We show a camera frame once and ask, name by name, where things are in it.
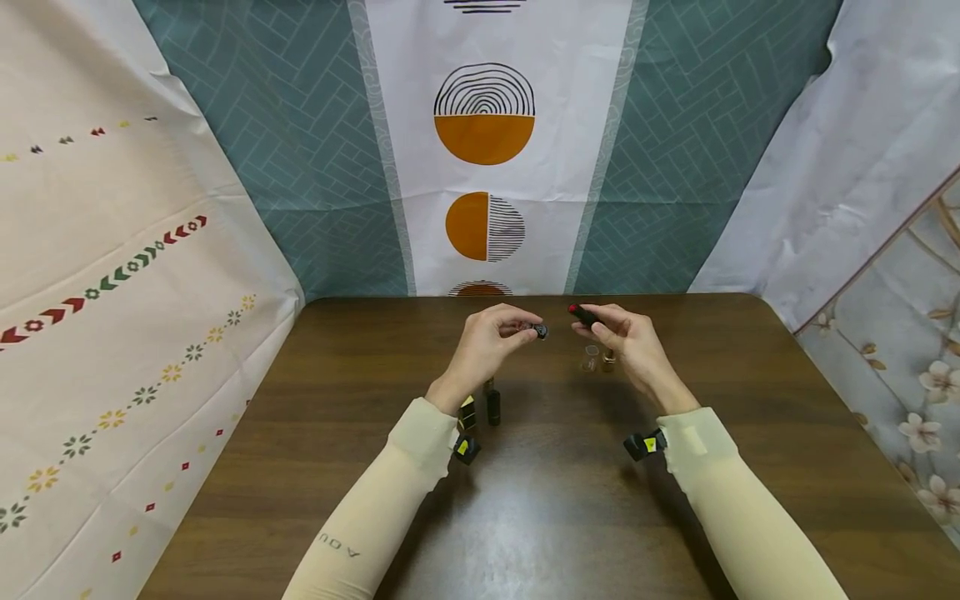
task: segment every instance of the left hand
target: left hand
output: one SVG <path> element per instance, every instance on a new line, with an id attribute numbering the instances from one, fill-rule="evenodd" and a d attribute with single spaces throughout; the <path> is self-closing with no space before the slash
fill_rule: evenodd
<path id="1" fill-rule="evenodd" d="M 498 304 L 467 317 L 450 366 L 427 391 L 425 398 L 441 412 L 456 415 L 463 401 L 481 383 L 496 374 L 511 352 L 537 339 L 523 324 L 543 319 L 510 304 Z"/>

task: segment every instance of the orange circle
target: orange circle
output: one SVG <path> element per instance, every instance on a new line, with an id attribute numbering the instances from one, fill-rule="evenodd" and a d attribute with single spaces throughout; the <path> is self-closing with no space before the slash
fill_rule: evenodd
<path id="1" fill-rule="evenodd" d="M 520 213 L 487 192 L 470 192 L 455 200 L 446 212 L 445 225 L 453 248 L 473 260 L 510 258 L 526 237 Z"/>
<path id="2" fill-rule="evenodd" d="M 501 62 L 465 64 L 446 76 L 433 124 L 451 154 L 472 164 L 504 163 L 526 147 L 537 115 L 534 88 Z"/>

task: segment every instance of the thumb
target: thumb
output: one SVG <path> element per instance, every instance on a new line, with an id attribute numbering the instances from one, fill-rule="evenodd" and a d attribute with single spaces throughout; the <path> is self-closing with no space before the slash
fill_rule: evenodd
<path id="1" fill-rule="evenodd" d="M 504 338 L 504 346 L 507 348 L 507 352 L 513 352 L 514 350 L 530 344 L 537 339 L 537 331 L 535 329 L 524 329 L 523 331 L 518 331 L 509 338 Z"/>
<path id="2" fill-rule="evenodd" d="M 590 328 L 590 332 L 607 348 L 614 350 L 621 350 L 623 348 L 623 338 L 610 331 L 607 326 L 602 323 L 594 323 Z"/>

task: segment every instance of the beige fabric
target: beige fabric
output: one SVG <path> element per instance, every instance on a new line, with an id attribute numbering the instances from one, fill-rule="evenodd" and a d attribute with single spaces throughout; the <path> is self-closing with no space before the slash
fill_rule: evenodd
<path id="1" fill-rule="evenodd" d="M 657 420 L 667 469 L 741 600 L 847 598 L 816 548 L 737 453 L 710 408 Z"/>
<path id="2" fill-rule="evenodd" d="M 847 597 L 711 409 L 659 423 L 668 468 L 741 600 Z M 284 600 L 373 597 L 423 498 L 446 476 L 455 425 L 423 398 L 413 401 L 307 550 Z"/>

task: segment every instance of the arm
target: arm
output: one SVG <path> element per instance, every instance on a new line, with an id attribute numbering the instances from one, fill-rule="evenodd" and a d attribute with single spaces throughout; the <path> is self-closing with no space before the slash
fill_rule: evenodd
<path id="1" fill-rule="evenodd" d="M 650 319 L 585 304 L 610 327 L 574 329 L 620 353 L 631 381 L 665 414 L 667 469 L 686 493 L 741 600 L 840 600 L 847 594 L 816 548 L 760 483 L 723 423 L 701 408 L 670 366 Z"/>
<path id="2" fill-rule="evenodd" d="M 313 540 L 283 600 L 373 598 L 420 503 L 446 477 L 456 426 L 424 398 L 407 407 Z"/>
<path id="3" fill-rule="evenodd" d="M 387 444 L 330 515 L 283 600 L 370 600 L 426 495 L 446 477 L 453 417 L 503 359 L 537 339 L 537 315 L 499 304 L 470 315 L 446 372 L 414 400 Z"/>

